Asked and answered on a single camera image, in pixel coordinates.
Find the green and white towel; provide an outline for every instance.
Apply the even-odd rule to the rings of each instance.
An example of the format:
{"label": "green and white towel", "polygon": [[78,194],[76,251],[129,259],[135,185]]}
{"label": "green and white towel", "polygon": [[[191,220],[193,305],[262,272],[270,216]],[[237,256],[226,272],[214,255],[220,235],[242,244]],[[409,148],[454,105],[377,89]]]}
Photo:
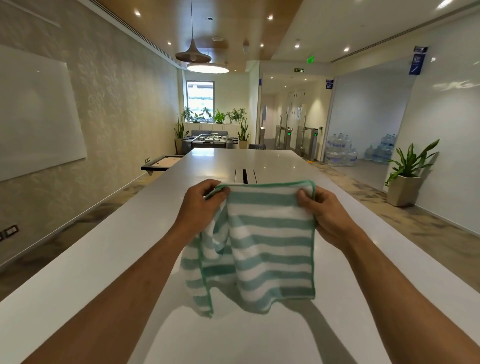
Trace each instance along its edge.
{"label": "green and white towel", "polygon": [[300,189],[315,196],[312,181],[230,187],[212,223],[183,251],[181,266],[198,309],[213,314],[212,283],[236,285],[248,311],[267,313],[276,301],[315,298],[315,219],[298,207]]}

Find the white table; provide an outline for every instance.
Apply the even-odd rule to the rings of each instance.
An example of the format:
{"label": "white table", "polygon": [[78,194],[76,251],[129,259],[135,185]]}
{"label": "white table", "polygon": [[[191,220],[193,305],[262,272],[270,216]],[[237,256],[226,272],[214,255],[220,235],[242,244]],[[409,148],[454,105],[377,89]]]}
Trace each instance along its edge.
{"label": "white table", "polygon": [[[480,343],[480,294],[317,168],[289,151],[195,149],[0,303],[1,362],[21,363],[155,244],[188,187],[231,182],[236,169],[254,169],[258,183],[311,179],[335,192],[413,284]],[[177,261],[130,363],[389,363],[346,259],[319,235],[315,285],[314,301],[276,303],[267,315],[212,289],[209,319],[192,310]]]}

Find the wooden ceiling panel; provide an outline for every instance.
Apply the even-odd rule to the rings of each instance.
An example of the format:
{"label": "wooden ceiling panel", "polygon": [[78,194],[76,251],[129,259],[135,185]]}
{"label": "wooden ceiling panel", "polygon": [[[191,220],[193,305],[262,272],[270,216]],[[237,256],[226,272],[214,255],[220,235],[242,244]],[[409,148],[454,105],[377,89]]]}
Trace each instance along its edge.
{"label": "wooden ceiling panel", "polygon": [[[185,52],[190,46],[190,0],[97,1],[174,60],[175,53]],[[302,1],[192,0],[193,37],[198,49],[209,54],[212,62],[228,62],[231,71],[244,72],[246,61],[272,58]],[[272,21],[267,19],[270,14],[274,16]],[[224,41],[214,42],[215,36]],[[247,54],[242,48],[245,41],[250,44]]]}

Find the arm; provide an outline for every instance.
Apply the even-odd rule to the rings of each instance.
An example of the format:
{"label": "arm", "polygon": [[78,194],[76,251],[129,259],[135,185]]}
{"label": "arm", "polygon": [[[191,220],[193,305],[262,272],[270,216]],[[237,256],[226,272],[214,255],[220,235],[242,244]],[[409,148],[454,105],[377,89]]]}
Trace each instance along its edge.
{"label": "arm", "polygon": [[224,189],[204,200],[219,183],[207,180],[188,189],[177,220],[165,236],[24,363],[128,362],[178,256],[227,198],[229,189]]}
{"label": "arm", "polygon": [[298,199],[350,263],[393,363],[480,363],[478,345],[410,283],[333,193],[317,187],[316,201],[304,191]]}

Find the planter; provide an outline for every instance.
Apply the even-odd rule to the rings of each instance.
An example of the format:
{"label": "planter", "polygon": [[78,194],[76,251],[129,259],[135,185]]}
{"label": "planter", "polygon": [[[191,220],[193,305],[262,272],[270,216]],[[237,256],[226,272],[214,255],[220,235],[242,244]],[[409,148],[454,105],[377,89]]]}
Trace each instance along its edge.
{"label": "planter", "polygon": [[175,150],[177,151],[177,155],[179,156],[183,156],[182,140],[183,139],[175,139]]}
{"label": "planter", "polygon": [[398,176],[388,185],[387,202],[393,206],[414,205],[417,201],[423,179]]}

